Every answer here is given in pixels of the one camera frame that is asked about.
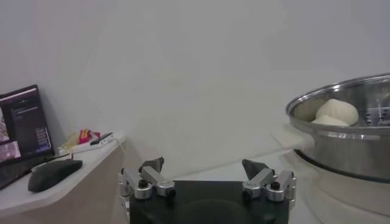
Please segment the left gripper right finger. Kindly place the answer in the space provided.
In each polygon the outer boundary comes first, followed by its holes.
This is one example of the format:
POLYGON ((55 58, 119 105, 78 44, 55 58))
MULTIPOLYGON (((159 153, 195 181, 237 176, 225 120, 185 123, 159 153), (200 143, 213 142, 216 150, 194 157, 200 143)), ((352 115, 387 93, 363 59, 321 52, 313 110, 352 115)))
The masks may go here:
POLYGON ((265 163, 244 159, 241 161, 248 180, 243 182, 242 196, 244 201, 252 201, 265 193, 273 202, 296 201, 297 178, 292 171, 283 170, 276 173, 265 163))

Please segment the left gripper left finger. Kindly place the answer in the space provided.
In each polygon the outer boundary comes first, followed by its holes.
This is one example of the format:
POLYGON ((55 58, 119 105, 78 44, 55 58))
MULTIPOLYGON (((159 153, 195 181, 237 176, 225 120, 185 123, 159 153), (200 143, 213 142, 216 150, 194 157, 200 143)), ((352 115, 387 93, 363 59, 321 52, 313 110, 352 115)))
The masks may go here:
POLYGON ((137 170, 122 168, 118 174, 120 196, 133 195, 137 200, 147 200, 155 189, 161 197, 175 197, 175 182, 161 174, 164 163, 165 159, 159 157, 144 161, 137 170))

